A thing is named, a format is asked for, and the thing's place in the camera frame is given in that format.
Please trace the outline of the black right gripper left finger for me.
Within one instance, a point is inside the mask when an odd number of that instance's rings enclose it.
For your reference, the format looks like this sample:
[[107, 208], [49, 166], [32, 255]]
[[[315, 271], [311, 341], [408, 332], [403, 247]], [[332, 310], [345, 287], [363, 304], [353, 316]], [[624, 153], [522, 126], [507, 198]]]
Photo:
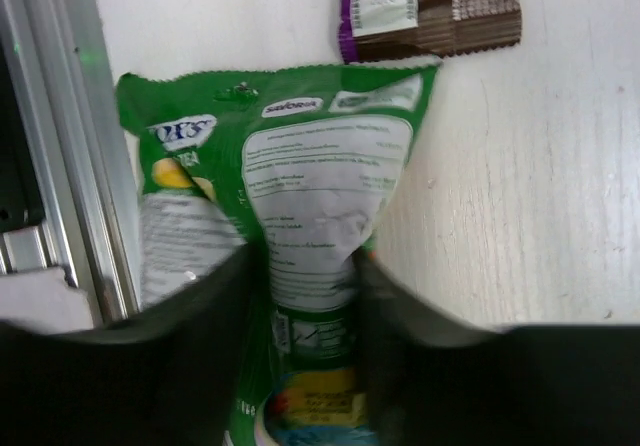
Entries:
[[44, 334], [1, 326], [5, 445], [219, 445], [265, 280], [252, 244], [120, 322]]

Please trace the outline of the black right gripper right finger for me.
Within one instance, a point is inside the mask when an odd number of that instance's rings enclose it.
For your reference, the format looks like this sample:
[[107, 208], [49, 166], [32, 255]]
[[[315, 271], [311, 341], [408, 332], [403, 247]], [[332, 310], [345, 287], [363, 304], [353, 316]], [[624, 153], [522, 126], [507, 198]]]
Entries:
[[384, 445], [635, 445], [639, 329], [480, 329], [353, 256], [357, 378]]

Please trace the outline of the green candy bag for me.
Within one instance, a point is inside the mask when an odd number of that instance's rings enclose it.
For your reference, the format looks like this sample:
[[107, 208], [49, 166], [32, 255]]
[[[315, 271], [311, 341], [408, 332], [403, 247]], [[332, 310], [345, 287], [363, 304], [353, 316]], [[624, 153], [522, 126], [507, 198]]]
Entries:
[[439, 67], [118, 80], [120, 123], [138, 141], [140, 307], [246, 243], [266, 262], [226, 444], [377, 443], [356, 382], [352, 256], [373, 247]]

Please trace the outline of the brown chocolate bar wrapper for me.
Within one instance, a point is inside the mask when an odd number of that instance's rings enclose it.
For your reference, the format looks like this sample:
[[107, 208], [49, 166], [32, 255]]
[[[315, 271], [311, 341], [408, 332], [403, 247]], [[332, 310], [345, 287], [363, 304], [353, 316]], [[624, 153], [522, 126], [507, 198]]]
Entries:
[[521, 36], [519, 0], [341, 0], [346, 63], [459, 56], [511, 47]]

